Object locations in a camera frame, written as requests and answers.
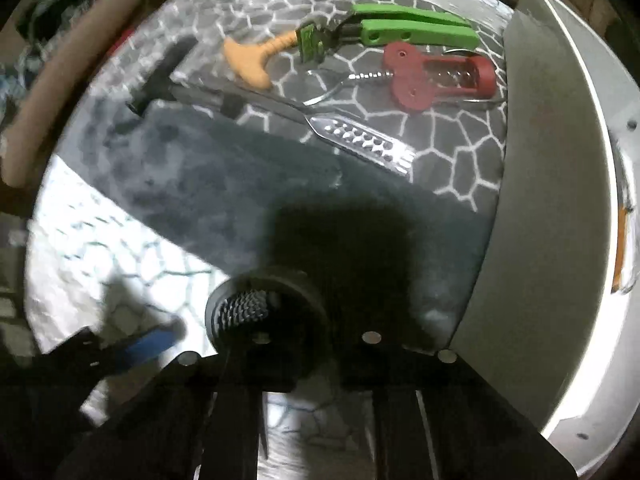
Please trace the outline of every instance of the table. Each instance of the table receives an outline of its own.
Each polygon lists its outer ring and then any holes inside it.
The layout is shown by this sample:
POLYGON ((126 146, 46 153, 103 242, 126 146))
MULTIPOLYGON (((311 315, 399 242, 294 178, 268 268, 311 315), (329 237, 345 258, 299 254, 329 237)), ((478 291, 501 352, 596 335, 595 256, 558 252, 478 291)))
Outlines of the table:
MULTIPOLYGON (((140 127, 127 115, 123 103, 130 90, 140 85, 145 73, 161 59, 167 46, 181 35, 195 34, 200 43, 174 77, 188 78, 201 70, 229 75, 220 53, 225 36, 251 43, 265 40, 291 30, 310 14, 326 18, 344 15, 352 1, 393 1, 427 9, 437 8, 433 5, 437 4, 476 20, 474 27, 482 40, 479 50, 498 66, 500 94, 506 95, 500 33, 511 9, 495 0, 169 1, 103 67, 50 162, 31 227, 28 269, 36 300, 31 301, 29 315, 44 350, 84 325, 93 326, 109 340, 177 316, 184 323, 186 336, 162 356, 161 364, 187 349, 202 355, 213 353, 202 318, 210 291, 226 279, 224 267, 212 265, 216 262, 203 258, 202 253, 194 254, 202 245, 202 238, 193 235, 191 239, 188 233, 174 230, 170 241, 159 235, 157 228, 151 229, 147 224, 158 225, 154 215, 158 207, 166 210, 166 204, 141 205, 136 191, 150 178, 149 171, 155 170, 158 171, 151 174, 154 186, 173 186, 172 175, 177 173, 159 168, 167 168, 168 164, 183 168, 184 153, 165 144, 163 150, 153 154, 149 151, 152 145, 143 143, 130 151, 128 156, 132 158, 118 165, 121 159, 114 158, 114 154, 120 156, 123 151, 117 151, 117 143, 123 138, 137 138, 131 134, 140 127), (141 157, 151 160, 155 155, 159 157, 155 166, 138 171, 141 157), (123 185, 133 181, 138 186, 135 192, 129 184, 123 185)), ((381 49, 350 45, 327 63, 338 70, 370 70, 379 65, 381 55, 381 49)), ((308 81, 301 85, 296 79, 301 71, 295 61, 296 54, 285 52, 270 61, 268 70, 278 92, 299 98, 309 85, 308 81)), ((393 109, 386 89, 354 88, 345 89, 326 106, 355 113, 373 127, 401 136, 416 147, 414 186, 439 196, 443 202, 438 203, 456 207, 462 204, 490 231, 502 174, 506 104, 486 112, 440 108, 410 116, 393 109)), ((154 113, 166 114, 167 108, 156 104, 154 113)), ((174 113, 186 113, 170 108, 174 113)), ((203 111, 194 110, 182 117, 187 116, 187 122, 198 124, 206 117, 203 111)), ((238 123, 297 140, 318 153, 333 153, 337 159, 345 157, 318 142, 306 128, 284 121, 249 106, 238 123)), ((180 211, 170 215, 179 216, 180 211)), ((97 420, 104 418, 104 389, 98 388, 87 403, 87 410, 97 420)), ((270 438, 284 442, 283 460, 300 461, 300 442, 332 450, 334 455, 335 450, 355 452, 358 447, 366 447, 364 437, 354 430, 358 421, 343 419, 347 411, 341 408, 344 402, 360 401, 342 396, 331 381, 320 376, 311 378, 290 396, 271 394, 270 438)), ((339 454, 334 455, 334 462, 340 462, 335 458, 339 454)), ((269 465, 261 462, 260 467, 268 469, 269 465)), ((293 470, 299 471, 299 467, 294 466, 293 470)), ((363 466, 360 473, 365 471, 368 470, 363 466)))

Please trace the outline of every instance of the green can opener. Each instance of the green can opener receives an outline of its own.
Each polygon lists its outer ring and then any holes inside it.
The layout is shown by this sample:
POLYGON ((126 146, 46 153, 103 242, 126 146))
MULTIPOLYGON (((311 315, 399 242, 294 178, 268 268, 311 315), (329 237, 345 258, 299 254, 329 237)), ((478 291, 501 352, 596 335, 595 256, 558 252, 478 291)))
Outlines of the green can opener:
POLYGON ((395 4, 354 4, 341 22, 306 22, 296 34, 302 63, 321 62, 328 51, 345 43, 376 46, 406 41, 469 50, 480 44, 469 23, 455 14, 395 4))

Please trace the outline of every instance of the round table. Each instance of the round table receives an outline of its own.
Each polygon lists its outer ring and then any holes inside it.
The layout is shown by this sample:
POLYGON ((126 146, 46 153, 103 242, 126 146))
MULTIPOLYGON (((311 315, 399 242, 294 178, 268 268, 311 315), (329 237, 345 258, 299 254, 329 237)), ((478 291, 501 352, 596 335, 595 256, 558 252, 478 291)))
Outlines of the round table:
MULTIPOLYGON (((143 222, 146 213, 139 202, 130 202, 126 186, 113 176, 127 168, 124 164, 115 168, 101 151, 105 139, 117 139, 136 127, 123 111, 123 103, 181 36, 194 34, 199 44, 174 78, 189 78, 199 71, 230 76, 220 50, 225 36, 247 43, 263 41, 295 28, 309 16, 339 18, 354 1, 441 8, 471 20, 482 42, 478 51, 498 67, 500 94, 506 97, 501 31, 512 10, 497 0, 168 1, 105 64, 51 159, 31 223, 28 259, 28 315, 44 351, 82 326, 91 326, 108 341, 179 317, 185 337, 162 355, 160 365, 185 350, 203 356, 214 353, 204 329, 204 309, 209 293, 226 279, 225 271, 215 261, 193 254, 197 251, 190 251, 188 244, 169 241, 143 222)), ((432 52, 440 49, 430 48, 432 52)), ((288 51, 268 63, 274 90, 293 98, 309 90, 308 80, 301 82, 303 70, 297 56, 288 51)), ((381 56, 380 48, 348 45, 326 63, 334 70, 362 72, 379 66, 381 56)), ((356 114, 373 127, 401 137, 418 151, 411 176, 414 185, 463 204, 470 214, 492 220, 502 174, 506 103, 482 111, 433 108, 409 115, 395 109, 385 88, 353 88, 322 106, 356 114)), ((160 103, 154 107, 176 105, 160 103)), ((334 150, 313 138, 307 128, 259 108, 248 106, 238 123, 321 151, 334 150)), ((175 163, 182 164, 180 153, 169 151, 164 156, 169 157, 169 163, 177 157, 175 163)), ((136 168, 129 169, 135 173, 136 168)), ((160 181, 164 178, 162 174, 156 177, 160 181)), ((116 401, 129 397, 138 387, 129 386, 121 388, 116 401)), ((107 396, 102 384, 86 404, 97 421, 104 418, 107 396)), ((344 397, 322 374, 300 384, 288 396, 270 394, 270 439, 282 441, 285 451, 261 461, 260 472, 267 474, 270 467, 288 463, 293 464, 290 474, 296 476, 304 469, 304 457, 313 462, 314 453, 328 452, 332 456, 329 463, 336 467, 350 462, 355 474, 363 478, 370 475, 370 467, 358 466, 358 470, 353 466, 360 463, 354 462, 353 456, 341 458, 345 452, 362 458, 358 447, 365 441, 354 428, 357 421, 345 422, 341 416, 342 402, 354 400, 344 397), (310 444, 313 451, 301 452, 302 443, 310 444)))

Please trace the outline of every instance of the metal grater blade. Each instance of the metal grater blade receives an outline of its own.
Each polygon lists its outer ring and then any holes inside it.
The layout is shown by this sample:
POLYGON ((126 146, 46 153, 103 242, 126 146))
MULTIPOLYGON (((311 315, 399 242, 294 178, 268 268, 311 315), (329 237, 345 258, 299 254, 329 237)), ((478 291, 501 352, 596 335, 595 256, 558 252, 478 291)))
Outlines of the metal grater blade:
POLYGON ((414 163, 415 150, 401 140, 340 114, 309 116, 307 121, 316 135, 365 160, 406 178, 414 163))

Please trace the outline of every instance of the green handle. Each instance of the green handle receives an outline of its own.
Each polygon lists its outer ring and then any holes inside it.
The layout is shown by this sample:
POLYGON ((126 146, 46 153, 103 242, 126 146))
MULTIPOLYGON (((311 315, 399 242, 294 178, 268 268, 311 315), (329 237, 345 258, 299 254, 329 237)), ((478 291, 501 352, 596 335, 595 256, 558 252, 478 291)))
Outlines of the green handle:
POLYGON ((354 4, 354 14, 362 14, 363 19, 372 20, 410 20, 412 22, 440 23, 441 25, 457 25, 468 27, 468 21, 450 12, 415 9, 395 4, 354 4))
POLYGON ((480 38, 470 27, 409 20, 362 20, 360 41, 367 46, 384 45, 393 41, 412 44, 447 45, 475 49, 480 38))

